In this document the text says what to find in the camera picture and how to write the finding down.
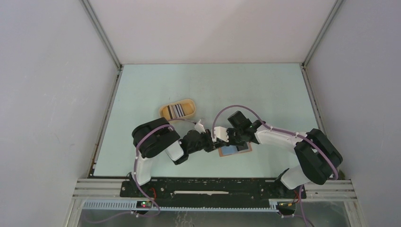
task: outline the glass panel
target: glass panel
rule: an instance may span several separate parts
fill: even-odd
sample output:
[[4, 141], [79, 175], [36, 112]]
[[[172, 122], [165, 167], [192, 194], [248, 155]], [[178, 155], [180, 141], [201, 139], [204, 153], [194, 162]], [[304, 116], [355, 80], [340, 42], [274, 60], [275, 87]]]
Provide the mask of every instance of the glass panel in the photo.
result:
[[[343, 202], [305, 202], [306, 217], [316, 227], [349, 227], [347, 212]], [[152, 218], [136, 218], [131, 214], [117, 216], [98, 224], [86, 220], [98, 221], [121, 213], [120, 210], [83, 210], [80, 218], [81, 227], [304, 227], [302, 218], [280, 218], [274, 212], [196, 212], [162, 211]], [[296, 214], [301, 215], [299, 204]]]

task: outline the black and white striped cloth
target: black and white striped cloth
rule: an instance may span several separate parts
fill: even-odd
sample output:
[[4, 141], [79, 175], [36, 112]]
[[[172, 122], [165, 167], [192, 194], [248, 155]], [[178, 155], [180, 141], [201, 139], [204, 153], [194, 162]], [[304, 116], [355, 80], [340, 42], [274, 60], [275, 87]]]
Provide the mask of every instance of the black and white striped cloth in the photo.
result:
[[168, 108], [168, 113], [170, 114], [170, 119], [175, 119], [185, 116], [181, 104], [169, 105], [167, 108]]

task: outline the white wall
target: white wall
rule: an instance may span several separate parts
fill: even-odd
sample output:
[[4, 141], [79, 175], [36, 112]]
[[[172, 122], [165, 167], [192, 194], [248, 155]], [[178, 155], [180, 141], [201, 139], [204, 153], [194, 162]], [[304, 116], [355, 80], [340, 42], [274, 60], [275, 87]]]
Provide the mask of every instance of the white wall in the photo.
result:
[[91, 0], [122, 63], [302, 62], [335, 0]]
[[400, 225], [401, 2], [347, 0], [309, 76], [372, 227]]
[[0, 226], [61, 226], [116, 68], [78, 0], [0, 3]]

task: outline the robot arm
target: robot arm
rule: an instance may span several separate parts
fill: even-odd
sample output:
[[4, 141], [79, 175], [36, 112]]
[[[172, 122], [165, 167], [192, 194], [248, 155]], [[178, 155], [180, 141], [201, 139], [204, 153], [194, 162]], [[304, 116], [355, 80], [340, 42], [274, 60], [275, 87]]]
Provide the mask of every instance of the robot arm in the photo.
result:
[[[211, 152], [224, 146], [243, 146], [247, 142], [253, 142], [285, 147], [296, 154], [300, 165], [285, 170], [277, 179], [288, 189], [294, 189], [310, 181], [316, 184], [324, 184], [332, 175], [332, 169], [319, 153], [315, 152], [307, 142], [298, 136], [312, 140], [335, 167], [338, 167], [342, 162], [342, 156], [318, 129], [291, 136], [267, 129], [258, 120], [252, 123], [240, 111], [231, 115], [228, 121], [233, 127], [228, 129], [214, 128], [215, 138], [212, 138], [209, 130], [199, 126], [197, 127], [198, 131], [190, 130], [182, 139], [176, 131], [170, 128], [158, 130], [146, 139], [139, 148], [141, 155], [138, 157], [137, 173], [135, 173], [138, 183], [143, 185], [150, 181], [153, 157], [162, 151], [166, 151], [171, 160], [179, 165], [196, 151]], [[168, 124], [168, 121], [165, 118], [160, 118], [138, 126], [132, 132], [134, 145], [137, 146], [138, 142], [151, 130], [165, 124]]]

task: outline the light blue table surface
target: light blue table surface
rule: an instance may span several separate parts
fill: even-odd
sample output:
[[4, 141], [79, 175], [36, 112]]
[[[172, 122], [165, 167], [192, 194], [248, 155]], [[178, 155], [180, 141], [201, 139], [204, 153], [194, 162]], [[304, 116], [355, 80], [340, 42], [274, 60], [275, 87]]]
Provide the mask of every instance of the light blue table surface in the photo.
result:
[[[162, 105], [190, 98], [211, 128], [216, 114], [229, 105], [245, 105], [267, 123], [293, 131], [317, 128], [300, 67], [283, 64], [160, 64], [125, 65], [96, 163], [95, 176], [126, 176], [132, 170], [135, 147], [131, 133], [159, 118]], [[226, 110], [217, 126], [229, 127]], [[252, 122], [256, 118], [241, 110]], [[173, 124], [183, 137], [193, 125]], [[276, 177], [298, 165], [294, 154], [270, 145], [252, 144], [253, 151], [219, 157], [218, 151], [198, 151], [174, 165], [165, 152], [155, 157], [152, 176]]]

